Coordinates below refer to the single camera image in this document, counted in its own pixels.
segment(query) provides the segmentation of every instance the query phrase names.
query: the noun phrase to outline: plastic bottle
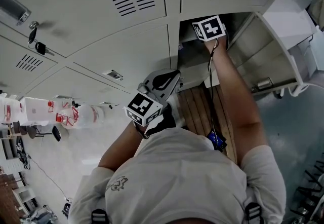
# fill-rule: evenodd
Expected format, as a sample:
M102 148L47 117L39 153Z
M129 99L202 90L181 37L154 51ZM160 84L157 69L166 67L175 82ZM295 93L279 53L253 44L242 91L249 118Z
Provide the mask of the plastic bottle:
M0 122L18 122L22 115L22 107L18 100L0 97Z
M81 105L78 109L78 118L75 128L84 129L96 127L103 123L104 111L102 108L90 105Z
M68 107L56 113L56 122L61 123L66 129L75 128L77 118L78 111L74 107Z
M54 114L59 113L62 109L70 108L70 104L64 101L49 100L47 105L48 105L48 112Z
M103 123L104 111L102 108L90 105L71 107L56 114L56 121L66 129L93 128Z

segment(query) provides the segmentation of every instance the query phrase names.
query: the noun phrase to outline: red label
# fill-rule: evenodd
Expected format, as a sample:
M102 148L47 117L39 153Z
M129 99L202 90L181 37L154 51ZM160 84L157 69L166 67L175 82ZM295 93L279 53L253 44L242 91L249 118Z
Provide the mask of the red label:
M7 113L6 113L5 117L6 117L6 121L10 121L10 118L11 118L11 108L10 108L10 105L7 105Z
M98 117L98 113L96 112L96 110L93 107L91 107L91 109L92 109L92 112L93 112L93 122L96 122L97 117Z

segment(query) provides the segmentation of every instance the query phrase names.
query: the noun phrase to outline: floor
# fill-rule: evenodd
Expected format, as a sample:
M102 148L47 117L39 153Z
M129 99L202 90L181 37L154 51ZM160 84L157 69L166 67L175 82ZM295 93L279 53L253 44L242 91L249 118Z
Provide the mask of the floor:
M324 152L324 90L309 87L293 98L288 93L277 100L272 94L257 101L269 144L273 149L287 187L285 223L294 215L295 189L305 181L304 170L312 169L315 160ZM66 142L54 138L24 139L26 151L47 175L64 191L66 197L75 195L82 175L98 164L105 150L129 122L121 108L108 110L105 124L97 129L71 130ZM67 223L62 215L64 195L31 162L25 172L26 181L33 187L39 203L47 204L58 215L59 223Z
M130 122L122 108L108 109L106 114L109 116L99 128L69 130L66 142L57 142L53 136L23 139L27 153L65 194L31 161L31 169L24 172L26 182L33 188L39 204L47 204L58 215L58 223L67 223L61 213L64 197L73 198L82 175L90 174Z
M307 182L304 171L312 171L316 160L324 160L324 90L310 86L296 98L286 93L281 100L270 94L257 104L286 183L284 223L290 223L296 217L290 212L298 203L295 190Z

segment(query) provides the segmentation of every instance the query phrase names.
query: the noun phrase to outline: backpack strap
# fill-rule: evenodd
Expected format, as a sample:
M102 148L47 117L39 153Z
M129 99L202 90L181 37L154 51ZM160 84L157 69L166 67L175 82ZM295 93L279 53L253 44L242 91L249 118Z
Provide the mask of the backpack strap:
M250 202L245 207L245 215L248 224L263 224L264 220L261 214L262 214L262 208L256 202Z
M91 213L92 224L109 224L109 219L106 211L102 209L96 209Z

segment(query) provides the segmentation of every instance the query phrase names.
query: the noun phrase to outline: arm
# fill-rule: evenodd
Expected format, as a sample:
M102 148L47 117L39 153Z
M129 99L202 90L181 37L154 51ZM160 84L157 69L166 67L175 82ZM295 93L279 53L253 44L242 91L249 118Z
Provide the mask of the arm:
M139 126L142 132L147 127ZM124 162L132 158L142 141L133 122L130 122L119 138L107 149L102 156L98 167L104 167L116 171Z
M128 159L132 158L142 141L133 122L130 122L119 138L108 148L99 165L91 175L83 178L73 200L70 213L70 224L91 223L91 213L104 199L106 187L114 172Z
M240 164L248 151L267 144L267 140L257 104L226 53L226 37L221 37L218 41L219 46L214 52L213 62L222 88L224 106L232 122L237 162ZM215 40L205 44L211 52Z

